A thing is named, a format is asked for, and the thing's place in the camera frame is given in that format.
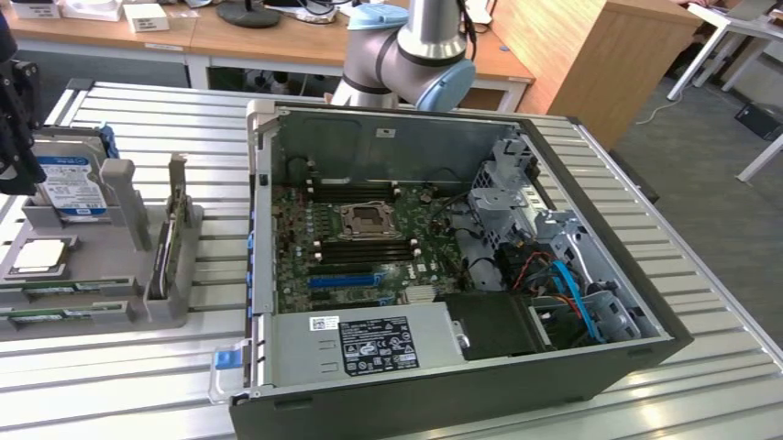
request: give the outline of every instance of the blue pcie slot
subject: blue pcie slot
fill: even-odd
[[[309,289],[329,289],[333,287],[377,287],[383,281],[383,274],[351,275],[345,277],[311,278],[307,281]]]

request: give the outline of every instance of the metal slotted table surface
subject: metal slotted table surface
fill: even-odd
[[[169,153],[188,155],[187,188],[205,208],[196,287],[181,328],[0,343],[0,438],[233,437],[207,400],[213,349],[243,336],[248,185],[247,93],[97,82],[67,91],[51,119],[108,122],[136,187],[168,195]],[[423,438],[770,438],[783,435],[780,350],[642,198],[583,127],[531,116],[695,336],[659,367],[592,401],[407,435]],[[564,196],[547,172],[555,203]],[[23,198],[4,198],[3,240]]]

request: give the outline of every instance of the power supply label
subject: power supply label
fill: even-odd
[[[39,156],[37,163],[47,173],[43,187],[52,206],[68,215],[101,215],[107,202],[93,181],[87,158]]]
[[[413,336],[404,316],[340,323],[340,343],[348,376],[419,367]]]

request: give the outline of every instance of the green circuit board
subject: green circuit board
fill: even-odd
[[[457,292],[469,283],[456,239],[431,228],[431,218],[448,197],[423,203],[420,185],[400,187],[388,202],[396,239],[416,238],[421,254],[411,261],[369,263],[381,275],[376,287],[309,289],[311,268],[321,266],[313,244],[345,241],[341,208],[361,203],[313,203],[300,188],[273,187],[276,217],[276,294],[280,313],[311,312],[361,306],[407,303],[405,289],[433,286],[439,295]]]

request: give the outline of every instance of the motherboard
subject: motherboard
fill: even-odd
[[[469,285],[432,185],[273,187],[280,313],[431,302]]]

